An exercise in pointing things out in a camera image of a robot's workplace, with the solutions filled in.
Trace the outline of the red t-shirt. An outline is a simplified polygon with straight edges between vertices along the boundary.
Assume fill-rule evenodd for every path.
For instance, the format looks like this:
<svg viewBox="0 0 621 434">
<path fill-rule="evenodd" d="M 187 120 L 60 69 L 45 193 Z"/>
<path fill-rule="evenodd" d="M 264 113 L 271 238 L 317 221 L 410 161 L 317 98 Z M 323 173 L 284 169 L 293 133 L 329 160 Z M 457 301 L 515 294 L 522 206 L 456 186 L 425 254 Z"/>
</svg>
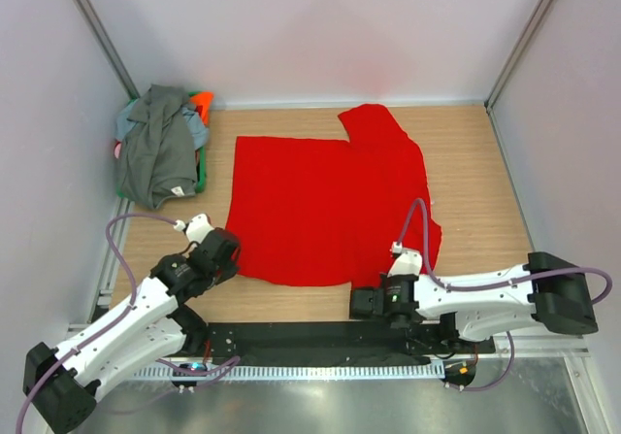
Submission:
<svg viewBox="0 0 621 434">
<path fill-rule="evenodd" d="M 408 215 L 429 203 L 421 148 L 390 111 L 340 113 L 344 140 L 241 136 L 226 228 L 241 242 L 240 273 L 290 286 L 376 286 L 400 240 L 429 249 L 441 227 Z"/>
</svg>

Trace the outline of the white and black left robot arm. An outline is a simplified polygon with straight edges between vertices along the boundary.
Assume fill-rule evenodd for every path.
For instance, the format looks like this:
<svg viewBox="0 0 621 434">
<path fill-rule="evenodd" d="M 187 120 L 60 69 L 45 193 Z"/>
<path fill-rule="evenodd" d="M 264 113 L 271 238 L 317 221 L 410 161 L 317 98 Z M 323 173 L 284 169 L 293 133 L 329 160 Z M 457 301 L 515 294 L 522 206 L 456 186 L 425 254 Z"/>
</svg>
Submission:
<svg viewBox="0 0 621 434">
<path fill-rule="evenodd" d="M 169 355 L 198 354 L 208 325 L 187 306 L 239 268 L 240 242 L 221 228 L 190 235 L 192 250 L 162 257 L 132 293 L 72 338 L 39 343 L 25 356 L 22 389 L 55 433 L 80 426 L 136 371 Z"/>
</svg>

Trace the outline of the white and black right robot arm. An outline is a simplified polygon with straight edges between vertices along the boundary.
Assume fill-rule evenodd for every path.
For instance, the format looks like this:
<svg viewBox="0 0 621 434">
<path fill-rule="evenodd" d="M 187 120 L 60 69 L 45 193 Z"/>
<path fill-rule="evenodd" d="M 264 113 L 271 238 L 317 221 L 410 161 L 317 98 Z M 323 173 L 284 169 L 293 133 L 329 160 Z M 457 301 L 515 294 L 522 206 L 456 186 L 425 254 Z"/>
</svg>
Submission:
<svg viewBox="0 0 621 434">
<path fill-rule="evenodd" d="M 417 250 L 398 246 L 376 287 L 351 291 L 349 315 L 405 334 L 413 354 L 469 353 L 494 335 L 542 326 L 567 336 L 598 331 L 584 272 L 546 252 L 495 272 L 436 277 Z"/>
</svg>

